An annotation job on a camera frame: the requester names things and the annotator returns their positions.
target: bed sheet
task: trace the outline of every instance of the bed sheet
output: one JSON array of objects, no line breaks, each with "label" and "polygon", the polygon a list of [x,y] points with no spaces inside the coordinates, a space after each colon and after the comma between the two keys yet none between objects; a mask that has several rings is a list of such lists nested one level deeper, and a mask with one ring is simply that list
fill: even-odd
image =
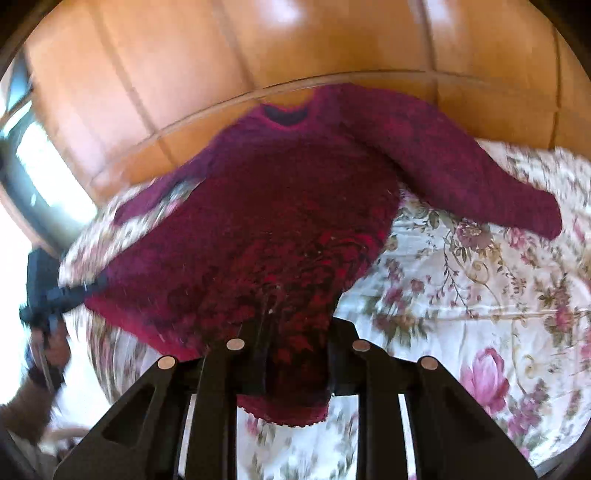
[{"label": "bed sheet", "polygon": [[[360,337],[391,355],[438,358],[538,465],[572,445],[591,417],[591,163],[560,148],[479,142],[514,177],[556,196],[561,235],[546,241],[515,228],[477,225],[403,191],[383,253],[343,294],[335,316],[354,322]],[[63,284],[92,280],[194,185],[177,186],[149,214],[114,227],[118,205],[144,187],[113,199],[73,245],[61,267]],[[67,322],[87,343],[111,402],[158,358],[84,307]],[[354,478],[356,399],[333,398],[329,412],[326,422],[292,429],[239,411],[240,477]]]}]

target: hand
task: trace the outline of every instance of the hand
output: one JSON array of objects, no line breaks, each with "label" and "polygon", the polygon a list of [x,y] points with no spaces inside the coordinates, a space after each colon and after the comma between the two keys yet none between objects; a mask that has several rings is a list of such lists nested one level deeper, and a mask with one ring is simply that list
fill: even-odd
[{"label": "hand", "polygon": [[[39,346],[43,345],[43,332],[33,329],[31,333],[31,350],[35,364],[41,368],[39,359]],[[70,361],[70,345],[68,344],[68,331],[64,322],[59,322],[57,329],[49,337],[49,346],[45,348],[45,357],[47,363],[64,370]]]}]

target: sweater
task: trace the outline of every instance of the sweater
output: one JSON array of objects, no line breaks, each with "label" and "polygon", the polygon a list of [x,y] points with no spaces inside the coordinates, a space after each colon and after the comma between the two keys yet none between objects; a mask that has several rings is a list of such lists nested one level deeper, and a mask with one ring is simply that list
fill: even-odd
[{"label": "sweater", "polygon": [[181,361],[271,316],[268,395],[239,405],[279,424],[326,416],[330,319],[384,246],[399,181],[476,222],[561,231],[551,194],[506,174],[435,107],[349,84],[320,87],[292,111],[255,108],[120,207],[116,222],[188,178],[202,182],[107,265],[108,287],[86,305]]}]

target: sweater sleeve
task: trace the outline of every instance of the sweater sleeve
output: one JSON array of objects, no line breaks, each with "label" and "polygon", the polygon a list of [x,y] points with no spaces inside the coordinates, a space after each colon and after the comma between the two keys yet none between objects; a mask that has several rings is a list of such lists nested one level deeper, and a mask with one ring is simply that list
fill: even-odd
[{"label": "sweater sleeve", "polygon": [[0,423],[18,437],[37,444],[49,424],[55,394],[27,377],[15,397],[0,406]]},{"label": "sweater sleeve", "polygon": [[348,133],[389,157],[400,179],[432,207],[550,239],[560,234],[554,196],[503,171],[437,108],[390,90],[337,88]]}]

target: person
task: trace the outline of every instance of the person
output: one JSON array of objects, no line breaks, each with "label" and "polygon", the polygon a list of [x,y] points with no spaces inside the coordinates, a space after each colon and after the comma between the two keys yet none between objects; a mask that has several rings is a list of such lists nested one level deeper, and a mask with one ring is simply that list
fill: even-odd
[{"label": "person", "polygon": [[37,445],[49,424],[51,406],[64,382],[63,371],[70,361],[66,325],[59,323],[45,348],[52,389],[48,388],[40,366],[38,347],[43,341],[43,333],[33,330],[30,343],[35,364],[28,370],[14,398],[0,406],[0,472],[6,474],[9,469],[13,472],[6,477],[0,475],[0,478],[35,478],[32,468],[36,478],[50,479],[58,463],[56,457],[41,453]]}]

